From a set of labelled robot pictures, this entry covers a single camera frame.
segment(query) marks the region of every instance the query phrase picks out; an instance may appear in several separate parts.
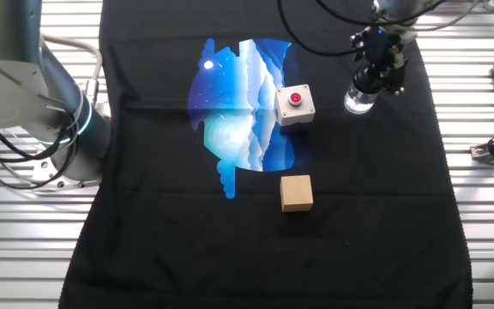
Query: white box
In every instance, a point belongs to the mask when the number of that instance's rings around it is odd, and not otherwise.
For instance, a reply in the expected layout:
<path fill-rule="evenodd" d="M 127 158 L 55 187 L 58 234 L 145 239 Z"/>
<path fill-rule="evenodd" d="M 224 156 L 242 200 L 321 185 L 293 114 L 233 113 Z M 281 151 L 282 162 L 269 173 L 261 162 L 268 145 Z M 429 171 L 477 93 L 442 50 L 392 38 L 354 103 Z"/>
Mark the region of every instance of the white box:
<path fill-rule="evenodd" d="M 316 115 L 308 85 L 277 89 L 274 107 L 278 124 L 280 124 L 280 133 L 306 130 Z"/>

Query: red button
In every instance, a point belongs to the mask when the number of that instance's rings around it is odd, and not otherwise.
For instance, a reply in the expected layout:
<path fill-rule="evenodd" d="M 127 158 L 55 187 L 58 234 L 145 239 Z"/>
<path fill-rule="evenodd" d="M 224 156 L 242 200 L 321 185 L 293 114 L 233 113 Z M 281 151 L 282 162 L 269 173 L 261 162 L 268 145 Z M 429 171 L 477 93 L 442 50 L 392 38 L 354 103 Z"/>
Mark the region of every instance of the red button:
<path fill-rule="evenodd" d="M 292 103 L 299 103 L 302 100 L 302 95 L 297 93 L 291 94 L 290 100 Z"/>

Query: black cloth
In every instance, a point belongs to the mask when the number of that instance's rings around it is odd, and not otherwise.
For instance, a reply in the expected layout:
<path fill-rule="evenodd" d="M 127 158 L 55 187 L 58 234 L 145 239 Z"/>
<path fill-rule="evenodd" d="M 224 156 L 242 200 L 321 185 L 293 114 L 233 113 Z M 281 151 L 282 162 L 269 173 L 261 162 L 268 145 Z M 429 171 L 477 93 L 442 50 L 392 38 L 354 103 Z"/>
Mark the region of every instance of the black cloth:
<path fill-rule="evenodd" d="M 284 5 L 319 50 L 347 50 L 361 30 L 312 1 Z M 371 5 L 333 7 L 368 20 Z M 470 308 L 467 244 L 416 44 L 406 93 L 381 95 L 362 116 L 343 105 L 362 63 L 289 47 L 286 85 L 310 85 L 312 128 L 292 137 L 292 168 L 235 168 L 227 198 L 207 128 L 194 130 L 187 109 L 209 38 L 235 55 L 247 39 L 291 42 L 275 1 L 104 1 L 114 136 L 59 307 Z M 281 212 L 285 175 L 311 176 L 311 212 Z"/>

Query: cardboard cube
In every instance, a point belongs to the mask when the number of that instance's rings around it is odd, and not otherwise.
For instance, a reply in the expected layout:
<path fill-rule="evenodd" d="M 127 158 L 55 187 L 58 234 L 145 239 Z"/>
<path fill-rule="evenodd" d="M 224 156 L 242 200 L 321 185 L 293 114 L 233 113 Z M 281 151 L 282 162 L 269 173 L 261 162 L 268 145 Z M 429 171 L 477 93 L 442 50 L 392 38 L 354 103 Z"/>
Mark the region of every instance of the cardboard cube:
<path fill-rule="evenodd" d="M 310 175 L 282 177 L 280 191 L 283 212 L 310 211 L 314 204 Z"/>

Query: table surface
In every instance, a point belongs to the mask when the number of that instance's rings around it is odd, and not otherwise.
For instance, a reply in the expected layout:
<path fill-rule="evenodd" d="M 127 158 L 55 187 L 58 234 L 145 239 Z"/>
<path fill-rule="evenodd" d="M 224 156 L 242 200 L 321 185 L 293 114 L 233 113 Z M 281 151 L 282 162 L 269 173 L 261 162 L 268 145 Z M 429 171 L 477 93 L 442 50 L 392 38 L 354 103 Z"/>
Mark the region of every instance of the table surface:
<path fill-rule="evenodd" d="M 98 45 L 101 0 L 44 0 L 42 32 Z M 466 8 L 449 1 L 420 19 L 431 26 Z M 494 308 L 494 167 L 471 160 L 469 147 L 494 136 L 494 13 L 476 9 L 457 26 L 421 33 L 418 39 L 430 77 L 451 180 L 473 264 L 474 308 Z M 81 84 L 94 58 L 50 45 Z M 105 79 L 99 102 L 107 102 Z M 110 113 L 107 103 L 102 106 Z M 28 142 L 33 139 L 23 136 Z M 31 176 L 33 165 L 20 173 Z M 13 181 L 8 173 L 0 175 Z M 75 241 L 97 188 L 36 196 L 0 186 L 0 308 L 56 308 Z"/>

